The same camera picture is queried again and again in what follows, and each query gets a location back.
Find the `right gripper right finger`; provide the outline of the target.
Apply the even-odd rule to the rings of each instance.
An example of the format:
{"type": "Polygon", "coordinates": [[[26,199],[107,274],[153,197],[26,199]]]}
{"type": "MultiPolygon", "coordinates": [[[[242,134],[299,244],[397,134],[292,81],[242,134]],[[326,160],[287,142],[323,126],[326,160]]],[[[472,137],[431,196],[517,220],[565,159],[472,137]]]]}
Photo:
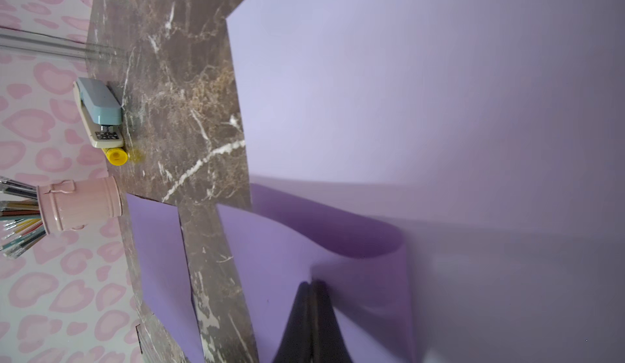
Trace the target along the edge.
{"type": "Polygon", "coordinates": [[[312,362],[352,363],[327,285],[313,281],[311,288],[312,362]]]}

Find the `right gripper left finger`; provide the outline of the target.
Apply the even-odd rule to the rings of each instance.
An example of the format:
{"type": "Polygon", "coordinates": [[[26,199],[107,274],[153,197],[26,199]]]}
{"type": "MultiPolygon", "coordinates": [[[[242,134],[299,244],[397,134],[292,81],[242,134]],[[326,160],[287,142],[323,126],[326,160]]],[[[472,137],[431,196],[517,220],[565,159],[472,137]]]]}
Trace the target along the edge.
{"type": "Polygon", "coordinates": [[[309,318],[309,293],[309,283],[301,283],[298,286],[273,363],[310,363],[312,361],[313,337],[309,318]]]}

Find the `light lilac paper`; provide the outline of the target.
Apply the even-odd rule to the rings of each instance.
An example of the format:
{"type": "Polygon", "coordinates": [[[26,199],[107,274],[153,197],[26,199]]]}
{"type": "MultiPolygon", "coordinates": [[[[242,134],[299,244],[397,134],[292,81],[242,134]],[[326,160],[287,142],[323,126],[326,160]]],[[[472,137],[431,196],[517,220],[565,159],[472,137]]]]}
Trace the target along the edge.
{"type": "Polygon", "coordinates": [[[243,0],[250,178],[405,232],[418,356],[624,359],[624,0],[243,0]]]}

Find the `dark purple paper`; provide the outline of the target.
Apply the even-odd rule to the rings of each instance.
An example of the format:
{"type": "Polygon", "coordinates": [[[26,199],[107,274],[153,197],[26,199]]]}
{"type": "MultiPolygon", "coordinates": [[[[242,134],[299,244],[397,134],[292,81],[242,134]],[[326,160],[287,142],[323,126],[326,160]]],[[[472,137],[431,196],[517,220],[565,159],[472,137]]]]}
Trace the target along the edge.
{"type": "Polygon", "coordinates": [[[414,362],[412,297],[398,228],[279,190],[252,185],[252,207],[217,208],[257,340],[275,357],[301,283],[330,293],[355,362],[414,362]]]}
{"type": "Polygon", "coordinates": [[[191,362],[203,362],[187,254],[177,207],[126,196],[143,301],[191,362]]]}

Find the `yellow glue stick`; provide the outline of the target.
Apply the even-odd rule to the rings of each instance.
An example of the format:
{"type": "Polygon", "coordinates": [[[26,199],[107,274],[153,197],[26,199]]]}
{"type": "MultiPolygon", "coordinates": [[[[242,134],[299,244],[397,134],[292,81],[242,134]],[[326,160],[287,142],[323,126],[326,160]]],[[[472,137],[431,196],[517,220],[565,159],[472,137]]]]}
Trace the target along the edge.
{"type": "Polygon", "coordinates": [[[103,152],[107,158],[107,161],[113,166],[122,166],[129,160],[128,154],[123,148],[104,148],[103,152]]]}

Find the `pink pencil cup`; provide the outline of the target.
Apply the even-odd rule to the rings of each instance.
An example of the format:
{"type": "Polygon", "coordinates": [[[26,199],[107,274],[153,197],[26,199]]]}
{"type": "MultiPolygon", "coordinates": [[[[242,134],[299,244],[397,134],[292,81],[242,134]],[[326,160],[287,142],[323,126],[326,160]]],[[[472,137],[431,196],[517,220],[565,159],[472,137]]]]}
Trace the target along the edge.
{"type": "Polygon", "coordinates": [[[48,234],[81,230],[122,215],[114,177],[63,180],[36,189],[43,226],[48,234]]]}

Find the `bundle of pencils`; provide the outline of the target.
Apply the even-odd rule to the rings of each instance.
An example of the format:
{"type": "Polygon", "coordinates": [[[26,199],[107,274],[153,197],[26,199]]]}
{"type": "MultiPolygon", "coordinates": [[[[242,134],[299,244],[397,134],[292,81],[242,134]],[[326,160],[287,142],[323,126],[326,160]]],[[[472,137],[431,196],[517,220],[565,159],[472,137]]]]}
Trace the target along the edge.
{"type": "Polygon", "coordinates": [[[1,254],[17,259],[48,236],[39,202],[38,188],[1,177],[1,254]]]}

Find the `grey beige stapler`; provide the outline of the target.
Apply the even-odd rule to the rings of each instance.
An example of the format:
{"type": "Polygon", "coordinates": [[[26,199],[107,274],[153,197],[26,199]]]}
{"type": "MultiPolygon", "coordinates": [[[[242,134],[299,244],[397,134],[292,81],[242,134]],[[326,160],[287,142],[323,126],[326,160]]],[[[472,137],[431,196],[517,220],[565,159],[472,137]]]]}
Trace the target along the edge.
{"type": "Polygon", "coordinates": [[[122,108],[107,85],[96,79],[79,77],[74,82],[73,94],[91,146],[99,149],[123,147],[122,108]]]}

